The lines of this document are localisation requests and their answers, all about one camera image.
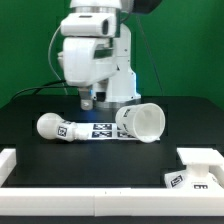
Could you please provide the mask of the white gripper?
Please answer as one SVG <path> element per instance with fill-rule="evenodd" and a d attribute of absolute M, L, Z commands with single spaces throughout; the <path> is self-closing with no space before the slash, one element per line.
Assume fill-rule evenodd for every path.
<path fill-rule="evenodd" d="M 116 58 L 111 38 L 67 37 L 63 43 L 63 70 L 66 82 L 79 89 L 81 108 L 91 110 L 93 99 L 87 86 L 116 73 Z M 106 100 L 104 91 L 97 92 L 99 102 Z"/>

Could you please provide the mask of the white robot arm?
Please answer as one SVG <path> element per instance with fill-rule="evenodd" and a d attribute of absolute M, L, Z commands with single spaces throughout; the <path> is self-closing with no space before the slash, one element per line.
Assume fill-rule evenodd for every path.
<path fill-rule="evenodd" d="M 149 14 L 162 0 L 71 0 L 61 22 L 58 61 L 81 108 L 119 108 L 141 101 L 131 68 L 131 32 L 121 14 Z"/>

